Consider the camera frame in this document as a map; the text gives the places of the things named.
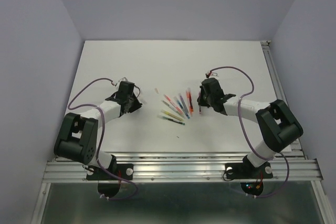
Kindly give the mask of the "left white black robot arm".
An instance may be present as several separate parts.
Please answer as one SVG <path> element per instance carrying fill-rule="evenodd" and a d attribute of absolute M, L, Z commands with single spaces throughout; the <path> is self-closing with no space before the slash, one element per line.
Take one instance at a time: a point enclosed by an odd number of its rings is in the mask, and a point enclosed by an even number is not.
<path fill-rule="evenodd" d="M 116 157 L 100 150 L 97 144 L 98 129 L 105 131 L 107 122 L 141 108 L 134 89 L 138 87 L 129 81 L 120 81 L 118 89 L 100 105 L 87 105 L 90 110 L 81 113 L 67 113 L 62 121 L 54 154 L 86 166 L 98 168 L 106 179 L 118 174 Z"/>

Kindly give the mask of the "pink pen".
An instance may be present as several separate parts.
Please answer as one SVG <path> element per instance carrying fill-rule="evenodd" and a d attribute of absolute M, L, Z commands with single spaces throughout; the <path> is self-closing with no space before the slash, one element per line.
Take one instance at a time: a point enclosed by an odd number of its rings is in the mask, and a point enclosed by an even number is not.
<path fill-rule="evenodd" d="M 169 103 L 182 115 L 184 115 L 184 112 L 178 108 L 178 106 L 171 100 L 171 98 L 169 98 L 166 94 L 164 94 L 164 97 L 169 101 Z"/>

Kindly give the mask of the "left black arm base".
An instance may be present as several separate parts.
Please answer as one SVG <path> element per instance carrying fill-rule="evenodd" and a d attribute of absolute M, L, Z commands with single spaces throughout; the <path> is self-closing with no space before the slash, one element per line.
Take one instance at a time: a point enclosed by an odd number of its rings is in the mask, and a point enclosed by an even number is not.
<path fill-rule="evenodd" d="M 132 181 L 134 165 L 132 163 L 118 164 L 116 157 L 113 155 L 107 168 L 101 168 L 98 164 L 83 165 L 83 168 L 87 172 L 86 180 L 98 182 L 97 191 L 100 198 L 108 201 L 124 200 L 135 196 L 139 191 L 136 183 Z M 134 186 L 135 190 L 131 195 L 117 198 L 122 182 Z"/>

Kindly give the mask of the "red pen with cap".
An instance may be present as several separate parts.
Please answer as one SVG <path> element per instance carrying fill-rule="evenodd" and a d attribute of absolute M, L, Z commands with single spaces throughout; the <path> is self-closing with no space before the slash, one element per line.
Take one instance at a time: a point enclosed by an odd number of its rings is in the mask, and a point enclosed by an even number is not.
<path fill-rule="evenodd" d="M 197 98 L 197 104 L 198 104 L 198 112 L 199 112 L 199 115 L 202 114 L 202 106 L 201 106 L 201 92 L 198 93 L 198 98 Z"/>

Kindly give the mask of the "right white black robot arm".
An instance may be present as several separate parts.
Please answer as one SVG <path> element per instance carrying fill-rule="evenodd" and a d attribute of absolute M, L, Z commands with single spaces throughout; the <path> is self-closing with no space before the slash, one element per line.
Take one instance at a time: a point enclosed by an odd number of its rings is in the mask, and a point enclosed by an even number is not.
<path fill-rule="evenodd" d="M 201 83 L 197 103 L 225 116 L 238 117 L 244 137 L 247 137 L 247 133 L 243 119 L 258 124 L 262 140 L 256 147 L 248 142 L 251 152 L 244 157 L 241 165 L 243 174 L 248 177 L 258 174 L 265 162 L 303 135 L 301 124 L 285 101 L 256 102 L 225 94 L 215 78 L 205 79 Z"/>

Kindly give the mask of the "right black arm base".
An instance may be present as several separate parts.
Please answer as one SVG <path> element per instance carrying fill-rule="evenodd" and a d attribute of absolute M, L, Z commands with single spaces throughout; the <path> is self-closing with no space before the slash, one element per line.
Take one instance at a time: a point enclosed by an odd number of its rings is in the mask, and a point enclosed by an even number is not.
<path fill-rule="evenodd" d="M 259 168 L 245 163 L 227 163 L 223 172 L 224 181 L 241 180 L 240 186 L 243 192 L 252 196 L 260 196 L 264 189 L 264 180 L 272 178 L 273 173 L 269 162 Z"/>

